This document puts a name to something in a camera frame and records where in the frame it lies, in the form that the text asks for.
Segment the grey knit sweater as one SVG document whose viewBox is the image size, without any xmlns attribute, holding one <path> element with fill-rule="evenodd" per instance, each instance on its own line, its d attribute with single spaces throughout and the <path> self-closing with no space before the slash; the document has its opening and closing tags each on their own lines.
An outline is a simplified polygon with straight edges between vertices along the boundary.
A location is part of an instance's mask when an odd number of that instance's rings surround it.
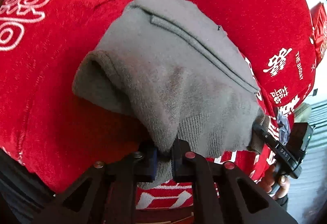
<svg viewBox="0 0 327 224">
<path fill-rule="evenodd" d="M 73 92 L 109 111 L 132 114 L 159 158 L 151 189 L 172 178 L 175 139 L 217 158 L 261 153 L 253 123 L 267 126 L 259 86 L 221 26 L 187 0 L 133 0 L 78 68 Z"/>
</svg>

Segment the red quilt with white characters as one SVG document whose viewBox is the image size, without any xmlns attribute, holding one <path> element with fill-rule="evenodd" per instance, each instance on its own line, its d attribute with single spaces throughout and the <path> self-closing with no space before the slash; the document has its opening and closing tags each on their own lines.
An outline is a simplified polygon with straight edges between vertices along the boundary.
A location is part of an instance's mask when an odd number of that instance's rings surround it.
<svg viewBox="0 0 327 224">
<path fill-rule="evenodd" d="M 189 0 L 250 61 L 270 102 L 285 115 L 313 89 L 326 51 L 326 11 L 306 0 Z"/>
</svg>

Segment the red bed sheet white print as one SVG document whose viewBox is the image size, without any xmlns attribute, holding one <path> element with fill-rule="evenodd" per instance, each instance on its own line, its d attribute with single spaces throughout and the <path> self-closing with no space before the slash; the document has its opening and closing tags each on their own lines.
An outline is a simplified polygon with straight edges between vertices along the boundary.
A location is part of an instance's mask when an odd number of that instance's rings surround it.
<svg viewBox="0 0 327 224">
<path fill-rule="evenodd" d="M 1 197 L 19 223 L 31 223 L 94 162 L 153 142 L 134 115 L 73 92 L 80 64 L 132 1 L 1 5 Z"/>
</svg>

